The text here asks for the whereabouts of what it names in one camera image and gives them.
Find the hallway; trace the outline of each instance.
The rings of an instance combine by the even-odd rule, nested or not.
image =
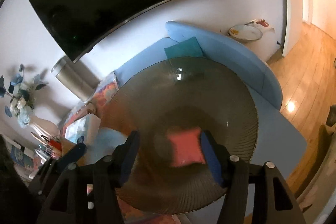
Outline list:
[[[315,175],[330,144],[321,125],[336,103],[335,57],[336,41],[303,23],[301,37],[289,54],[283,58],[279,50],[267,62],[283,91],[281,113],[307,140],[305,155],[287,179],[296,197]]]

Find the tissue box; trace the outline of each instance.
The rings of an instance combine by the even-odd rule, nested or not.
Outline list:
[[[67,127],[65,138],[73,143],[84,136],[84,144],[92,145],[98,134],[101,120],[94,114],[87,114]]]

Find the white vase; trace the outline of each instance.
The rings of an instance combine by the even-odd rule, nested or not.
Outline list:
[[[35,115],[31,116],[29,126],[32,127],[36,131],[36,133],[40,136],[43,135],[48,138],[59,137],[59,129],[54,123],[36,117]]]

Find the pink vase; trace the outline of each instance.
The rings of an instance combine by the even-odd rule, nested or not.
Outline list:
[[[59,137],[59,129],[54,123],[36,117],[35,115],[31,116],[29,126],[32,127],[39,136],[43,135],[52,139]]]

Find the beige cylinder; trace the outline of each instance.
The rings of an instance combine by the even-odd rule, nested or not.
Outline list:
[[[72,69],[71,63],[71,60],[64,56],[54,65],[51,73],[74,95],[86,102],[95,90]]]

